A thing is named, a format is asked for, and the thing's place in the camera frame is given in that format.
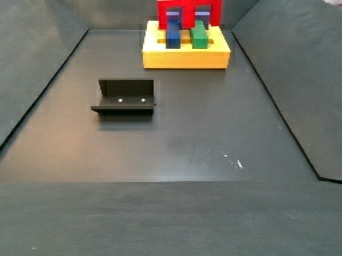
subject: dark gray surface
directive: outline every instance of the dark gray surface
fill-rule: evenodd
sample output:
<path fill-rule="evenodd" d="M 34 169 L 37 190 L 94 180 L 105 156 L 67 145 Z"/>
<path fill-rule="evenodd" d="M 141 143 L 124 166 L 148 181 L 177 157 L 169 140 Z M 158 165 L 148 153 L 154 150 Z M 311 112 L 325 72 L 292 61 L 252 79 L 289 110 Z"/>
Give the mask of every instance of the dark gray surface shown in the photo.
<path fill-rule="evenodd" d="M 321 177 L 342 180 L 342 10 L 264 0 L 234 34 Z"/>
<path fill-rule="evenodd" d="M 2 184 L 2 253 L 336 256 L 341 197 L 323 183 Z"/>
<path fill-rule="evenodd" d="M 91 29 L 146 29 L 157 19 L 157 0 L 58 0 L 66 3 Z M 230 29 L 258 0 L 224 0 L 222 24 Z"/>
<path fill-rule="evenodd" d="M 0 2 L 0 146 L 86 32 L 54 0 Z"/>
<path fill-rule="evenodd" d="M 0 182 L 315 180 L 237 42 L 228 70 L 148 70 L 144 33 L 93 31 L 0 155 Z M 99 78 L 156 79 L 152 120 L 99 118 Z"/>

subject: red frame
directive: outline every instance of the red frame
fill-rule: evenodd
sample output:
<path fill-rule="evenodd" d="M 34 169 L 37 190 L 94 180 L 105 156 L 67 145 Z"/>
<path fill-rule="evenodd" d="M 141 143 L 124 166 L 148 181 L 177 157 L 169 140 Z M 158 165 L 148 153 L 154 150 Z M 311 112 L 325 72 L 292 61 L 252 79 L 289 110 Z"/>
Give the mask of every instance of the red frame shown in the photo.
<path fill-rule="evenodd" d="M 168 29 L 168 9 L 172 7 L 184 8 L 182 27 L 185 29 L 196 26 L 196 10 L 198 5 L 210 5 L 210 25 L 220 26 L 222 0 L 158 0 L 160 29 Z"/>

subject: yellow block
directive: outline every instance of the yellow block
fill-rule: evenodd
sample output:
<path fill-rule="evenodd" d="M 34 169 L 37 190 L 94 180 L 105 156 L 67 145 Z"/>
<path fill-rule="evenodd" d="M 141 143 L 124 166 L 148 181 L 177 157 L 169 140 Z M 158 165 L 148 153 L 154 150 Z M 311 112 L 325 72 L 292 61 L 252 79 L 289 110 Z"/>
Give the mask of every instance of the yellow block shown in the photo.
<path fill-rule="evenodd" d="M 166 49 L 165 31 L 158 29 L 158 21 L 149 21 L 144 45 L 145 68 L 226 69 L 232 51 L 220 27 L 208 30 L 209 49 L 193 49 L 189 32 L 182 30 L 181 33 L 181 49 Z"/>

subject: gray wall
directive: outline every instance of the gray wall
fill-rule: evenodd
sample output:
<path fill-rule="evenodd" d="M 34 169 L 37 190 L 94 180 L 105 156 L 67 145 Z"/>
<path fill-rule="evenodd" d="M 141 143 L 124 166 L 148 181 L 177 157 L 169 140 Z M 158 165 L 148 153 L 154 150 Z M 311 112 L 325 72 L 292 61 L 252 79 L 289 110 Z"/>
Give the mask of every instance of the gray wall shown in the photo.
<path fill-rule="evenodd" d="M 0 20 L 2 145 L 87 27 L 55 0 L 3 0 Z"/>
<path fill-rule="evenodd" d="M 157 0 L 59 0 L 91 29 L 145 29 L 157 19 Z M 222 23 L 230 29 L 258 0 L 226 0 Z"/>
<path fill-rule="evenodd" d="M 261 0 L 233 29 L 324 178 L 342 180 L 342 10 Z"/>

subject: green block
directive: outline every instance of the green block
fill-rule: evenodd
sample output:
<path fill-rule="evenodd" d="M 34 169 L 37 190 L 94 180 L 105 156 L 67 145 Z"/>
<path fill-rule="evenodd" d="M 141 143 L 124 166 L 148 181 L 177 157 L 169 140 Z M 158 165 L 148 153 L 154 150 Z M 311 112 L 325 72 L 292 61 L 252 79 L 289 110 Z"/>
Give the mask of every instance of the green block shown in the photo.
<path fill-rule="evenodd" d="M 194 49 L 209 48 L 209 35 L 202 20 L 197 20 L 196 27 L 190 29 L 192 42 Z"/>

